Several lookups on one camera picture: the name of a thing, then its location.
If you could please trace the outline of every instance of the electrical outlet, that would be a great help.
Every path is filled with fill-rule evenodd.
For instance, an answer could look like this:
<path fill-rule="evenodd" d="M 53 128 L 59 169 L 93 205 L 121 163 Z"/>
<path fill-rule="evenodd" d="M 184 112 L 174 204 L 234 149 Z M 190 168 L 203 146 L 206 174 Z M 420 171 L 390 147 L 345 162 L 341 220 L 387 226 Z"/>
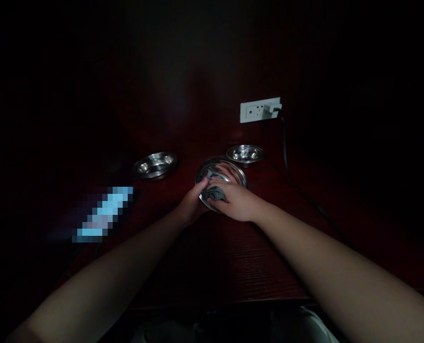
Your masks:
<path fill-rule="evenodd" d="M 240 122 L 245 123 L 276 118 L 278 111 L 273 113 L 265 113 L 263 110 L 264 104 L 270 102 L 280 103 L 280 98 L 243 102 L 240 104 Z"/>

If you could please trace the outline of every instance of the person's left arm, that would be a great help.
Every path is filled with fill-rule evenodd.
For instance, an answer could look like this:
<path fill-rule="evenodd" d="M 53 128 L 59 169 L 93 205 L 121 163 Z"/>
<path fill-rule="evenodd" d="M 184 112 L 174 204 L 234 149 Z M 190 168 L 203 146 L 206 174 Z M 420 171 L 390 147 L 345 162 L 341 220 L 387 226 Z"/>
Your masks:
<path fill-rule="evenodd" d="M 123 314 L 181 231 L 205 210 L 199 195 L 207 186 L 206 180 L 190 190 L 164 218 L 74 275 L 7 341 L 98 341 Z"/>

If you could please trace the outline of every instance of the person's right arm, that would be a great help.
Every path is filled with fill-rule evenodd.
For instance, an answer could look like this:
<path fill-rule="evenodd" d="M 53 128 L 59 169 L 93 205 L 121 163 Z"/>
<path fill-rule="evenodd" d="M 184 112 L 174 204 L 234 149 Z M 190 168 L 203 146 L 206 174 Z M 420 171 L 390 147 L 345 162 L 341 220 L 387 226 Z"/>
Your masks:
<path fill-rule="evenodd" d="M 208 202 L 251 221 L 271 239 L 322 309 L 353 342 L 424 342 L 424 297 L 346 245 L 257 197 L 212 180 L 227 202 Z"/>

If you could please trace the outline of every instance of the plug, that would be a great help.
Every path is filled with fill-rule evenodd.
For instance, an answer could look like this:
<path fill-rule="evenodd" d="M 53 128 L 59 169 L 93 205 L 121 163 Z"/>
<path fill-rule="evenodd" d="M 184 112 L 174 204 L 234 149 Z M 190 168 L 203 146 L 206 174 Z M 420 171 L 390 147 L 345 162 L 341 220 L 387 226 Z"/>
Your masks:
<path fill-rule="evenodd" d="M 281 109 L 282 109 L 282 104 L 277 102 L 269 102 L 267 104 L 264 104 L 264 112 L 267 112 L 267 113 L 278 112 Z"/>

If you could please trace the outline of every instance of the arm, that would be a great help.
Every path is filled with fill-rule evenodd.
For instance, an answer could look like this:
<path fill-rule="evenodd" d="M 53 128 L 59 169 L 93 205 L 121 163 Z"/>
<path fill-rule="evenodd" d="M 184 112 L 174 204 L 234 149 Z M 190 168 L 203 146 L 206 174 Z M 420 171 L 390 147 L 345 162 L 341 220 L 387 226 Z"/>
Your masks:
<path fill-rule="evenodd" d="M 252 221 L 270 238 L 336 325 L 353 342 L 424 342 L 424 297 L 330 236 L 220 180 L 224 214 Z"/>
<path fill-rule="evenodd" d="M 164 218 L 74 275 L 7 341 L 98 341 L 123 314 L 180 232 L 203 212 L 199 195 L 206 180 Z"/>

